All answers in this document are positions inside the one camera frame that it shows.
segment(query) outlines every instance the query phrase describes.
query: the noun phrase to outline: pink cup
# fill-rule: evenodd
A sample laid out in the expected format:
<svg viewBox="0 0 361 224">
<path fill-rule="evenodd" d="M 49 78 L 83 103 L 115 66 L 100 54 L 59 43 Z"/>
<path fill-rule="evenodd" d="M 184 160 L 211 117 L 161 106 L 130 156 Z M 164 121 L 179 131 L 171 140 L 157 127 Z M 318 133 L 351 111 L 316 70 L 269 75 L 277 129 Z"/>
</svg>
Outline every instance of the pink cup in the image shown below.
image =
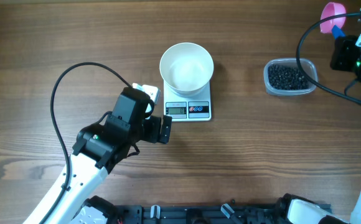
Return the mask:
<svg viewBox="0 0 361 224">
<path fill-rule="evenodd" d="M 347 11 L 343 5 L 341 5 L 339 3 L 329 2 L 324 7 L 322 16 L 320 17 L 320 19 L 325 19 L 330 16 L 344 14 L 346 12 Z M 344 25 L 344 23 L 345 23 L 345 17 L 332 19 L 332 20 L 329 20 L 329 21 L 326 21 L 326 22 L 323 22 L 322 24 L 320 24 L 320 31 L 323 34 L 331 34 L 331 30 L 334 27 L 334 25 L 336 25 L 338 28 L 341 29 L 342 26 Z"/>
</svg>

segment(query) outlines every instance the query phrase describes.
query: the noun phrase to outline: wooden tabletop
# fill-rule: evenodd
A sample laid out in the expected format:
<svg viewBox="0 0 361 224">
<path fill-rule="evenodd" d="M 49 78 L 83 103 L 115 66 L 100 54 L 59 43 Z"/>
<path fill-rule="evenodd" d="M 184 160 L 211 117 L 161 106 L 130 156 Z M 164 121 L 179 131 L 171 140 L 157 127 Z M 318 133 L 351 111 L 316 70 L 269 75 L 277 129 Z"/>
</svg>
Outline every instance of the wooden tabletop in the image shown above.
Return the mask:
<svg viewBox="0 0 361 224">
<path fill-rule="evenodd" d="M 349 12 L 359 1 L 341 1 Z M 215 62 L 213 119 L 174 123 L 169 144 L 138 144 L 99 186 L 115 205 L 275 203 L 285 193 L 331 203 L 348 218 L 361 188 L 361 106 L 322 90 L 299 97 L 265 92 L 263 67 L 295 57 L 327 1 L 123 1 L 0 6 L 0 223 L 22 223 L 65 161 L 49 112 L 59 75 L 100 62 L 130 83 L 158 86 L 161 55 L 179 42 Z M 361 24 L 348 19 L 345 31 Z M 353 73 L 329 68 L 331 35 L 303 47 L 319 80 L 338 91 Z M 71 153 L 83 127 L 112 110 L 124 85 L 97 67 L 71 71 L 55 113 Z M 361 98 L 361 85 L 350 94 Z M 154 114 L 162 115 L 162 97 Z"/>
</svg>

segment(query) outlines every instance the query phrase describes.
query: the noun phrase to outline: brown wooden surface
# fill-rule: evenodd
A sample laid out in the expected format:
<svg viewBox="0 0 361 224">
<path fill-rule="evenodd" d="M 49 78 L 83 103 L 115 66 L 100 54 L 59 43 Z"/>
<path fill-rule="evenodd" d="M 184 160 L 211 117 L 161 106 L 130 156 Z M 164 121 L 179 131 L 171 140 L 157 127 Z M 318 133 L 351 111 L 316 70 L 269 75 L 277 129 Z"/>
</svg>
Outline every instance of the brown wooden surface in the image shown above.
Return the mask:
<svg viewBox="0 0 361 224">
<path fill-rule="evenodd" d="M 84 61 L 162 88 L 159 60 L 179 42 L 215 61 L 213 120 L 174 123 L 168 145 L 139 143 L 94 194 L 120 204 L 273 203 L 285 193 L 331 203 L 348 218 L 361 187 L 361 107 L 321 90 L 269 96 L 263 67 L 295 57 L 321 1 L 159 1 L 0 6 L 0 223 L 21 223 L 64 165 L 49 113 L 58 76 Z M 349 11 L 361 2 L 344 1 Z M 360 25 L 348 19 L 346 31 Z M 303 57 L 343 90 L 352 73 L 329 68 L 331 35 L 315 30 Z M 84 126 L 111 110 L 124 85 L 95 67 L 63 79 L 55 112 L 71 152 Z M 351 91 L 361 98 L 361 86 Z M 155 110 L 162 115 L 162 99 Z"/>
</svg>

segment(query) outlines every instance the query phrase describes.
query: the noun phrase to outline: container of black beans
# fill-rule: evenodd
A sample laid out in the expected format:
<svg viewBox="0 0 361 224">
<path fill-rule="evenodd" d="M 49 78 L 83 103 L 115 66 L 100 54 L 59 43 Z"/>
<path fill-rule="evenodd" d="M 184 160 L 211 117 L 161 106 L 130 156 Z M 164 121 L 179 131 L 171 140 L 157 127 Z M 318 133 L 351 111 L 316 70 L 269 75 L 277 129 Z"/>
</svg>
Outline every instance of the container of black beans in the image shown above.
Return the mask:
<svg viewBox="0 0 361 224">
<path fill-rule="evenodd" d="M 304 71 L 315 81 L 317 72 L 315 65 L 302 58 Z M 316 86 L 309 82 L 297 67 L 295 58 L 274 59 L 266 64 L 263 71 L 266 92 L 276 96 L 296 96 L 311 93 Z"/>
</svg>

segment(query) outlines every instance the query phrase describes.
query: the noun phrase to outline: black beans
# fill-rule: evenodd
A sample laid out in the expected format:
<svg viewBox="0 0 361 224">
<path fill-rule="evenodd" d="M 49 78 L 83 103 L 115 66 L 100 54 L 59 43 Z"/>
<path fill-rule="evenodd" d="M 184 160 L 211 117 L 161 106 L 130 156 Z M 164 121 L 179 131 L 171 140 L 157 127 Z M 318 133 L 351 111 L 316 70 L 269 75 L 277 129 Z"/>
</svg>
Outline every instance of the black beans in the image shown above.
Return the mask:
<svg viewBox="0 0 361 224">
<path fill-rule="evenodd" d="M 305 90 L 308 81 L 298 68 L 283 65 L 271 65 L 268 68 L 270 85 L 277 90 Z"/>
</svg>

